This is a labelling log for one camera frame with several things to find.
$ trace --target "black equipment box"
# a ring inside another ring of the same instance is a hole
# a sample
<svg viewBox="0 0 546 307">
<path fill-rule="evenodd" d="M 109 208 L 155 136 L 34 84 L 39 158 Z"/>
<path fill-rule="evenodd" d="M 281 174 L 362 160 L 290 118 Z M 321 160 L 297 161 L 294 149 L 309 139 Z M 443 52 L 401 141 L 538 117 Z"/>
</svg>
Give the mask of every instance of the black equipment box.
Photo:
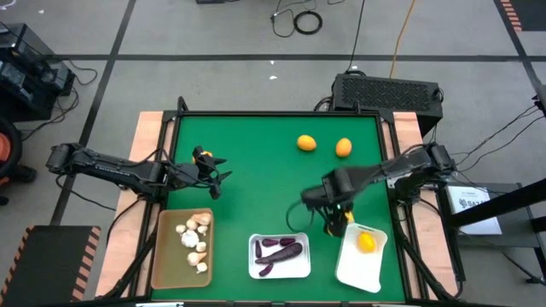
<svg viewBox="0 0 546 307">
<path fill-rule="evenodd" d="M 384 119 L 392 112 L 415 112 L 421 136 L 425 136 L 443 117 L 443 94 L 438 84 L 391 78 L 338 74 L 333 87 L 335 111 L 379 111 Z"/>
<path fill-rule="evenodd" d="M 25 24 L 0 26 L 0 113 L 12 122 L 49 119 L 74 73 Z"/>
</svg>

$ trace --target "wooden table frame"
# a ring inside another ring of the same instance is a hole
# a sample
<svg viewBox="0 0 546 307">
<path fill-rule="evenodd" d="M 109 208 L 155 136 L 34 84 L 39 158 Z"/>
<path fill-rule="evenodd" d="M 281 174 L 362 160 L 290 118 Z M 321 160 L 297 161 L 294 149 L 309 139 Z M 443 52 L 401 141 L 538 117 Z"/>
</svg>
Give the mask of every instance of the wooden table frame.
<svg viewBox="0 0 546 307">
<path fill-rule="evenodd" d="M 170 153 L 174 152 L 171 146 L 172 132 L 177 130 L 175 122 L 171 117 L 176 115 L 172 112 L 142 112 L 140 113 L 138 124 L 136 126 L 135 136 L 131 147 L 130 160 L 140 160 L 149 153 L 159 148 L 163 148 Z M 399 151 L 404 151 L 411 145 L 422 143 L 421 133 L 414 113 L 395 113 L 394 128 L 396 133 L 392 133 L 392 125 L 383 123 L 383 138 L 386 145 L 386 156 L 393 158 Z M 392 139 L 398 139 L 398 146 L 392 145 Z M 421 197 L 436 205 L 435 194 L 431 191 L 422 191 Z M 123 191 L 119 197 L 116 216 L 120 214 L 127 206 L 136 199 L 136 195 L 131 191 Z M 137 247 L 147 239 L 147 236 L 141 236 L 144 231 L 149 235 L 156 223 L 157 215 L 160 210 L 159 204 L 145 204 L 141 201 L 132 210 L 128 211 L 121 218 L 112 230 L 106 255 L 102 265 L 101 276 L 96 289 L 96 296 L 107 293 L 125 273 L 137 253 Z M 145 217 L 149 217 L 149 223 L 144 223 Z M 450 254 L 444 236 L 444 228 L 441 218 L 436 212 L 425 206 L 414 206 L 413 210 L 414 225 L 403 223 L 404 231 L 411 237 L 411 229 L 415 227 L 415 237 L 419 242 L 421 258 L 434 273 L 438 281 L 444 285 L 449 293 L 456 293 L 456 281 L 451 266 Z M 148 294 L 150 259 L 152 253 L 144 260 L 138 283 L 132 284 L 132 291 L 125 295 L 146 295 Z M 420 276 L 415 271 L 412 261 L 405 255 L 405 266 L 408 272 L 409 290 L 412 298 L 434 298 L 434 295 L 428 289 L 423 287 Z"/>
</svg>

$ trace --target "orange and black striped tape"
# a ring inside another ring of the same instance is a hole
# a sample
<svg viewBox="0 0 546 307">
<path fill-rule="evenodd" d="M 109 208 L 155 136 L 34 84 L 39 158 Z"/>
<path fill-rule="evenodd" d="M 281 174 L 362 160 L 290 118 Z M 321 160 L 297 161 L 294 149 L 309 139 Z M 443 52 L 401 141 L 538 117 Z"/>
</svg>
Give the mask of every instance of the orange and black striped tape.
<svg viewBox="0 0 546 307">
<path fill-rule="evenodd" d="M 74 289 L 72 290 L 71 302 L 78 302 L 84 299 L 85 288 L 87 287 L 87 280 L 89 280 L 91 266 L 93 264 L 93 259 L 95 258 L 95 252 L 96 248 L 99 245 L 100 237 L 101 229 L 98 227 L 93 227 L 89 234 L 87 244 L 85 245 L 82 263 L 79 266 L 78 276 L 76 276 L 76 282 L 74 284 Z"/>
<path fill-rule="evenodd" d="M 8 286 L 11 282 L 11 279 L 14 276 L 15 268 L 17 267 L 17 263 L 19 263 L 20 255 L 23 253 L 23 250 L 25 249 L 26 239 L 28 239 L 28 235 L 31 233 L 34 226 L 28 227 L 25 229 L 25 233 L 23 234 L 23 239 L 19 243 L 19 247 L 17 248 L 17 253 L 14 257 L 14 262 L 11 264 L 11 267 L 9 267 L 8 276 L 6 277 L 6 280 L 3 282 L 2 291 L 0 292 L 0 307 L 3 306 L 3 298 L 8 293 Z"/>
<path fill-rule="evenodd" d="M 512 3 L 510 0 L 501 0 L 502 6 L 504 7 L 504 11 L 506 12 L 506 15 L 508 16 L 508 19 L 510 20 L 510 23 L 512 24 L 512 27 L 517 32 L 521 32 L 521 22 L 520 18 L 518 17 L 517 13 L 514 10 L 514 7 L 512 6 Z"/>
</svg>

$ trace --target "wooden tray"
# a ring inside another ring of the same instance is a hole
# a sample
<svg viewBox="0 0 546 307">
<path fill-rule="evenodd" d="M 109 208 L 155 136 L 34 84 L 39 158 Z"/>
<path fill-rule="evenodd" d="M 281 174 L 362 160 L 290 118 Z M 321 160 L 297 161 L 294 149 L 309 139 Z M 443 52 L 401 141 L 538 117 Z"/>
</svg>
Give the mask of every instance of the wooden tray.
<svg viewBox="0 0 546 307">
<path fill-rule="evenodd" d="M 188 264 L 186 257 L 195 248 L 182 245 L 180 235 L 175 231 L 178 224 L 186 224 L 195 213 L 210 213 L 210 209 L 165 210 L 160 213 L 155 243 L 154 267 L 152 269 L 153 289 L 172 289 L 184 287 L 206 287 L 212 278 L 212 242 L 214 217 L 208 225 L 206 236 L 199 234 L 199 239 L 206 243 L 205 262 L 208 270 L 197 274 L 197 268 Z"/>
</svg>

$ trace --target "gray floor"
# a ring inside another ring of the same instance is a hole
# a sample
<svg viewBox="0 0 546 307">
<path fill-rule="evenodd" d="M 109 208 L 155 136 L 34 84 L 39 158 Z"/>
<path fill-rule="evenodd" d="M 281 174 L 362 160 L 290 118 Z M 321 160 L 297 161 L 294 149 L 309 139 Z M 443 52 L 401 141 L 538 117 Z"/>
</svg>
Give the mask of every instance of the gray floor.
<svg viewBox="0 0 546 307">
<path fill-rule="evenodd" d="M 328 6 L 317 0 L 324 18 L 314 36 L 294 34 L 277 38 L 269 16 L 276 1 L 241 0 L 219 5 L 196 5 L 193 0 L 137 0 L 127 27 L 122 55 L 349 55 L 357 26 L 358 1 Z M 113 46 L 128 0 L 20 0 L 0 11 L 4 22 L 26 22 L 61 54 L 107 55 Z M 410 0 L 368 0 L 357 46 L 359 55 L 390 55 Z M 290 31 L 282 17 L 277 31 Z M 529 55 L 546 55 L 546 33 L 521 32 Z M 492 0 L 419 0 L 404 34 L 402 55 L 517 55 Z M 77 61 L 102 72 L 104 61 Z M 173 109 L 185 97 L 200 110 L 310 110 L 328 95 L 347 61 L 116 61 L 88 146 L 104 153 L 128 156 L 137 115 L 141 111 Z M 370 76 L 387 77 L 389 61 L 356 61 Z M 546 63 L 533 63 L 546 80 Z M 78 73 L 83 80 L 84 72 Z M 524 67 L 510 62 L 400 61 L 396 78 L 438 82 L 445 92 L 444 119 L 438 141 L 451 152 L 466 151 L 531 105 L 533 88 Z M 67 120 L 41 130 L 25 143 L 23 162 L 36 167 L 31 185 L 2 187 L 11 204 L 0 208 L 0 272 L 10 266 L 26 225 L 46 224 L 60 190 L 44 168 L 49 147 L 76 142 L 89 112 L 98 80 L 78 87 L 81 102 Z M 484 146 L 479 153 L 509 141 L 534 116 L 522 119 Z M 32 127 L 35 123 L 25 124 Z M 544 178 L 541 161 L 546 151 L 543 121 L 536 122 L 513 144 L 484 158 L 467 174 L 480 182 L 522 182 Z M 112 184 L 79 176 L 74 189 L 108 206 L 115 206 L 119 191 Z M 533 206 L 537 215 L 544 205 Z M 63 224 L 99 225 L 107 229 L 113 214 L 71 197 Z M 92 297 L 104 253 L 101 242 L 87 297 Z M 534 274 L 539 274 L 534 253 L 509 250 Z M 523 283 L 524 276 L 500 253 L 463 248 L 468 275 L 462 295 L 467 301 L 487 304 L 546 306 L 546 288 Z"/>
</svg>

